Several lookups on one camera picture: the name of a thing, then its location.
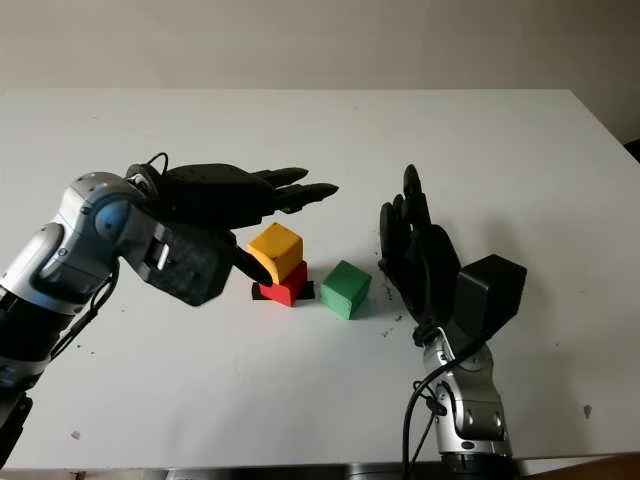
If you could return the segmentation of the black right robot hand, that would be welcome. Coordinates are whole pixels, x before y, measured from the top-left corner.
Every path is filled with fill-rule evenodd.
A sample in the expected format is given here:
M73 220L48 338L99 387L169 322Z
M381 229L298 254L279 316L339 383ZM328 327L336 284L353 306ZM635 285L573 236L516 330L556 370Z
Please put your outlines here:
M451 318L461 263L445 229L431 221L414 165L404 171L403 192L381 206L379 236L379 268L415 320L413 340L423 347Z

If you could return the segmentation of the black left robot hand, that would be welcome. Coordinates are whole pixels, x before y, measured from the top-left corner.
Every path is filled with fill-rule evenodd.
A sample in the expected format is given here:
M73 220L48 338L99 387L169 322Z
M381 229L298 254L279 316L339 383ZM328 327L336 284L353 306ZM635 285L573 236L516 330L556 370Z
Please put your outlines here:
M229 234L278 211L296 213L338 191L331 183L301 184L307 174L301 167L247 172L229 164L198 164L155 172L151 184L170 219Z

